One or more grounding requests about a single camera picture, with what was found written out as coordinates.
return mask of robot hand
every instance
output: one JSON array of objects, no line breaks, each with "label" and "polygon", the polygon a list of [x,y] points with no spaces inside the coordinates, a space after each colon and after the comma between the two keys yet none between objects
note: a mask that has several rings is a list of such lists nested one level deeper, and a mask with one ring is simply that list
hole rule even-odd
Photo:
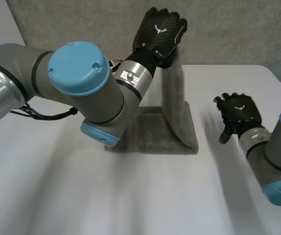
[{"label": "robot hand", "polygon": [[260,113],[250,96],[223,93],[222,97],[224,100],[219,96],[213,100],[217,103],[225,124],[224,131],[219,138],[221,144],[227,143],[232,134],[240,137],[251,128],[261,127]]},{"label": "robot hand", "polygon": [[187,20],[180,19],[177,12],[151,8],[142,20],[133,41],[133,51],[144,48],[156,58],[161,68],[172,65],[175,48],[187,30]]}]

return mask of cable connector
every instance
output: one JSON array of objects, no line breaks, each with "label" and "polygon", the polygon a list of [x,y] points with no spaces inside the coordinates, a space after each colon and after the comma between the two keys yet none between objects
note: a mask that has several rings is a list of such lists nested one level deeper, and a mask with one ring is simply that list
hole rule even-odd
[{"label": "cable connector", "polygon": [[77,108],[75,108],[75,107],[72,107],[72,108],[70,108],[70,114],[71,115],[75,115],[75,114],[77,114],[78,113],[78,109]]}]

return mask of gray cloth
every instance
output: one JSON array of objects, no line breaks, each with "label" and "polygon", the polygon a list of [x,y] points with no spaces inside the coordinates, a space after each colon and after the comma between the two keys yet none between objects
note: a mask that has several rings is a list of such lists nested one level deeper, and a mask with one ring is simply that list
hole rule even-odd
[{"label": "gray cloth", "polygon": [[162,72],[162,107],[139,107],[111,152],[197,154],[198,141],[189,104],[184,101],[184,74],[176,56]]}]

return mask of metal bolt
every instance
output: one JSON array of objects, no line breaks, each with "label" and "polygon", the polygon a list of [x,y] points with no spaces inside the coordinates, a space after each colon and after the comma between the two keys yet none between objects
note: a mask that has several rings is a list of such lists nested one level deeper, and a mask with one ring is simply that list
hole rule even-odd
[{"label": "metal bolt", "polygon": [[134,75],[132,75],[132,73],[129,72],[129,73],[127,74],[127,80],[128,80],[128,81],[132,81],[133,79],[134,79]]}]

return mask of black cable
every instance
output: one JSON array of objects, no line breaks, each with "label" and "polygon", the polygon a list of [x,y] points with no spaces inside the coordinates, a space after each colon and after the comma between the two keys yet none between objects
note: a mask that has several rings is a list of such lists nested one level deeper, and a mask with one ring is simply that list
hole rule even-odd
[{"label": "black cable", "polygon": [[15,112],[15,111],[11,111],[10,113],[12,113],[12,114],[17,114],[17,115],[24,116],[24,117],[29,117],[29,118],[31,118],[31,116],[30,116],[30,115],[21,114],[21,113]]},{"label": "black cable", "polygon": [[75,114],[78,113],[78,109],[76,109],[75,107],[72,107],[67,112],[57,114],[57,115],[53,115],[53,116],[47,116],[47,115],[42,115],[42,114],[38,113],[33,108],[31,108],[29,106],[29,104],[26,104],[23,107],[15,108],[15,109],[23,111],[23,112],[27,113],[28,115],[22,114],[22,113],[19,113],[19,112],[15,112],[15,111],[11,111],[11,113],[21,115],[21,116],[24,116],[24,117],[33,118],[33,119],[36,119],[36,120],[47,120],[47,121],[60,120],[60,119],[66,118],[70,115],[75,115]]}]

